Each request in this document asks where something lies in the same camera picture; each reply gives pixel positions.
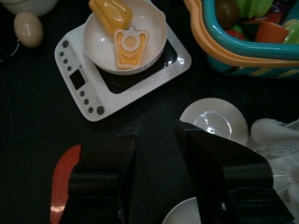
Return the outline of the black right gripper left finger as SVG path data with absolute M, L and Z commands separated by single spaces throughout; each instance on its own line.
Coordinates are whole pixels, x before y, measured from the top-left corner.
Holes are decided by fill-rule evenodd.
M 72 168 L 59 224 L 129 224 L 137 129 L 97 146 Z

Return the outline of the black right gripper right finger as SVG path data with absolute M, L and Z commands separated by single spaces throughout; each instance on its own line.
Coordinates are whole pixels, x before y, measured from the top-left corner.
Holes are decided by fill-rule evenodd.
M 187 122 L 175 124 L 175 135 L 202 224 L 294 224 L 295 217 L 274 189 L 267 160 Z

